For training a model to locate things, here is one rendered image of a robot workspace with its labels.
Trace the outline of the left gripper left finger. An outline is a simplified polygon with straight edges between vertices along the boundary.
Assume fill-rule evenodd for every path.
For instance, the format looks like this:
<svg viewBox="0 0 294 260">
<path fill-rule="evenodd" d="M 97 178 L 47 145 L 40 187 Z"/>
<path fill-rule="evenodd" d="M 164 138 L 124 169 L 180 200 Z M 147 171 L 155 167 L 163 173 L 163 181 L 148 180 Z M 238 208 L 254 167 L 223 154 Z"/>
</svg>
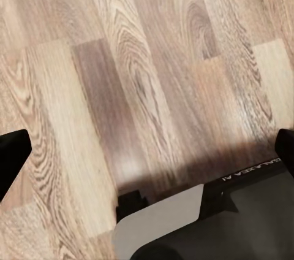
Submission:
<svg viewBox="0 0 294 260">
<path fill-rule="evenodd" d="M 0 136 L 0 202 L 31 152 L 31 140 L 26 129 Z"/>
</svg>

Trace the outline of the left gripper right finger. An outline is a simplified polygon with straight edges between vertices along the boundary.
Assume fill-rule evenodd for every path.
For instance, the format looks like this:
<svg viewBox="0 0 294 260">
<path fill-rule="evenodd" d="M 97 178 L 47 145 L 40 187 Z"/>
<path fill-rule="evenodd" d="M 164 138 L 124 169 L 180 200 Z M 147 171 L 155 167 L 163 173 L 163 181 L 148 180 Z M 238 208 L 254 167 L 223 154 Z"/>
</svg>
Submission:
<svg viewBox="0 0 294 260">
<path fill-rule="evenodd" d="M 279 129 L 274 151 L 294 178 L 294 131 Z"/>
</svg>

